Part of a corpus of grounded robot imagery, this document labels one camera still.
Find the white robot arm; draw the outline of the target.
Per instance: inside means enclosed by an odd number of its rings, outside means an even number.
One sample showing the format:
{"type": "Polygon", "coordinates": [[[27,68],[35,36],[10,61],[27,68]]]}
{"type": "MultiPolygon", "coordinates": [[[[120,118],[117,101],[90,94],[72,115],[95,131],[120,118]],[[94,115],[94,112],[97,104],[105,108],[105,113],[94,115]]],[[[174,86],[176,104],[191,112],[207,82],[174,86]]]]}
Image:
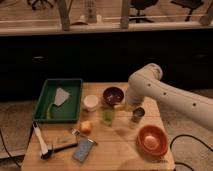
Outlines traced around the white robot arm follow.
{"type": "Polygon", "coordinates": [[[213,132],[213,99],[161,82],[163,71],[155,63],[145,65],[128,79],[125,101],[141,105],[144,97],[163,102],[213,132]]]}

